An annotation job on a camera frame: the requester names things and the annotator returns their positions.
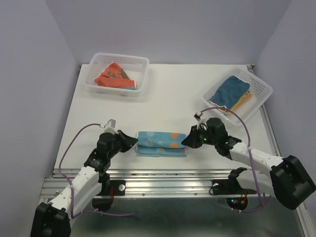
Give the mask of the light blue patterned towel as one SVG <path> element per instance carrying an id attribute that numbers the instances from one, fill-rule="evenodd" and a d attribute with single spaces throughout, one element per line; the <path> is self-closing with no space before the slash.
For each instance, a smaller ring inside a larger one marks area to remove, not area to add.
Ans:
<path id="1" fill-rule="evenodd" d="M 140 157 L 186 157 L 182 141 L 186 134 L 174 132 L 139 131 L 136 154 Z"/>

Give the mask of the yellow grey towel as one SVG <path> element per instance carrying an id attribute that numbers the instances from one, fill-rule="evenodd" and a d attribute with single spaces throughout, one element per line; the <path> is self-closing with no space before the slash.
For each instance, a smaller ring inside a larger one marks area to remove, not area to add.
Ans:
<path id="1" fill-rule="evenodd" d="M 225 105 L 228 110 L 231 110 L 237 101 L 250 91 L 249 89 L 250 83 L 237 76 L 230 76 L 218 87 L 209 100 L 221 106 Z"/>

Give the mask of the red white towel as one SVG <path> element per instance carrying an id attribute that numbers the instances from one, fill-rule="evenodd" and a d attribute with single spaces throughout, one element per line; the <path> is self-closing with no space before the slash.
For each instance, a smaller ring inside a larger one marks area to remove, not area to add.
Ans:
<path id="1" fill-rule="evenodd" d="M 94 79 L 98 86 L 118 88 L 118 89 L 136 89 L 136 82 L 129 78 L 123 68 L 116 62 L 112 62 L 103 72 Z"/>

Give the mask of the orange polka dot towel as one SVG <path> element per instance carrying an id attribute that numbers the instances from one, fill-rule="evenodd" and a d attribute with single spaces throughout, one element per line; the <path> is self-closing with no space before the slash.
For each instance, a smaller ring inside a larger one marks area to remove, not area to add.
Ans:
<path id="1" fill-rule="evenodd" d="M 250 91 L 248 91 L 247 93 L 245 93 L 243 95 L 243 97 L 241 97 L 237 103 L 231 108 L 232 111 L 234 111 L 235 109 L 237 109 L 238 107 L 240 107 L 242 104 L 246 103 L 250 98 L 252 97 L 252 93 Z"/>

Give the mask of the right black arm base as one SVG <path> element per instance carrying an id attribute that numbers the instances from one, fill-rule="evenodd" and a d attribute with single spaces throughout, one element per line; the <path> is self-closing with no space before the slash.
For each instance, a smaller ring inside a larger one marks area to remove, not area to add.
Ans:
<path id="1" fill-rule="evenodd" d="M 209 189 L 212 196 L 227 195 L 227 205 L 233 210 L 244 211 L 248 206 L 248 195 L 257 194 L 253 189 L 242 188 L 237 181 L 229 179 L 213 180 Z"/>

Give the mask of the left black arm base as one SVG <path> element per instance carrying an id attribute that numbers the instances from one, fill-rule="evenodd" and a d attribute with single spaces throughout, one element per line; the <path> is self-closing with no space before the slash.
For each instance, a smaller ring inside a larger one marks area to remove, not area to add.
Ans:
<path id="1" fill-rule="evenodd" d="M 106 212 L 114 204 L 114 198 L 124 196 L 126 189 L 125 180 L 111 180 L 109 185 L 102 185 L 101 192 L 92 200 L 92 207 Z"/>

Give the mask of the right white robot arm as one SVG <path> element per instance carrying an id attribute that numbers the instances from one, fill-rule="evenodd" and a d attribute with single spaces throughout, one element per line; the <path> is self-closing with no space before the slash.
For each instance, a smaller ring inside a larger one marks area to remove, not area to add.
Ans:
<path id="1" fill-rule="evenodd" d="M 234 169 L 227 179 L 216 180 L 210 189 L 212 195 L 241 195 L 247 191 L 268 194 L 294 210 L 316 190 L 297 157 L 283 158 L 251 148 L 230 136 L 219 118 L 199 119 L 181 143 L 193 149 L 214 146 L 219 155 L 250 167 Z"/>

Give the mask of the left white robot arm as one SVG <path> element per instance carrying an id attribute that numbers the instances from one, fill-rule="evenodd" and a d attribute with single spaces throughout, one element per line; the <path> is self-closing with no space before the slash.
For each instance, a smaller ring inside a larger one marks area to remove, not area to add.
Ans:
<path id="1" fill-rule="evenodd" d="M 91 152 L 77 176 L 67 180 L 67 187 L 48 203 L 40 203 L 35 211 L 32 237 L 68 237 L 76 219 L 83 213 L 92 199 L 106 194 L 110 188 L 107 173 L 111 159 L 125 153 L 138 142 L 137 138 L 121 130 L 104 132 L 99 136 L 96 148 Z"/>

